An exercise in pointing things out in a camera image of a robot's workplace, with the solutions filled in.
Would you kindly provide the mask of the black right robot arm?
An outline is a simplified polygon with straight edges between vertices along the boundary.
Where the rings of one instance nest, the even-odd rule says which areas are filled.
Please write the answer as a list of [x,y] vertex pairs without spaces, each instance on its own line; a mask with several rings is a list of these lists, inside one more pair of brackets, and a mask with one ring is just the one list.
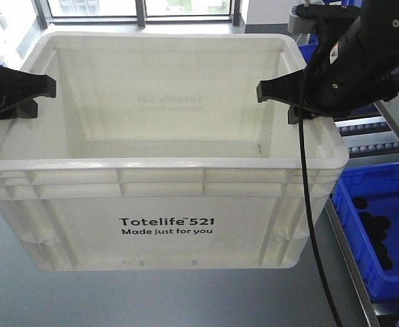
[[291,106],[289,123],[303,116],[343,117],[399,93],[399,1],[364,1],[360,7],[297,5],[290,28],[318,37],[304,69],[262,80],[258,102]]

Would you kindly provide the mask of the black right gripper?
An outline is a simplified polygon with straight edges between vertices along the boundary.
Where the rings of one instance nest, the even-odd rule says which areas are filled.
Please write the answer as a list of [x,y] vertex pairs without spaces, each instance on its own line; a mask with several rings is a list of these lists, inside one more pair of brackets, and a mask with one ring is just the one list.
[[398,66],[398,48],[377,40],[361,27],[350,27],[320,53],[310,72],[300,110],[301,69],[256,87],[259,104],[274,100],[291,105],[287,123],[322,116],[346,116],[352,110],[394,94],[392,83],[383,79]]

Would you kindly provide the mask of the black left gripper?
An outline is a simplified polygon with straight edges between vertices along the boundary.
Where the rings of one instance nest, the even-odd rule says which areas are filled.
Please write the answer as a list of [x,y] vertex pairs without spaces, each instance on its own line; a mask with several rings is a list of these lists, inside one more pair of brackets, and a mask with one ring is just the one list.
[[38,103],[33,99],[56,96],[57,83],[50,76],[30,74],[0,65],[0,111],[3,106],[20,104],[0,113],[0,119],[35,119],[38,117]]

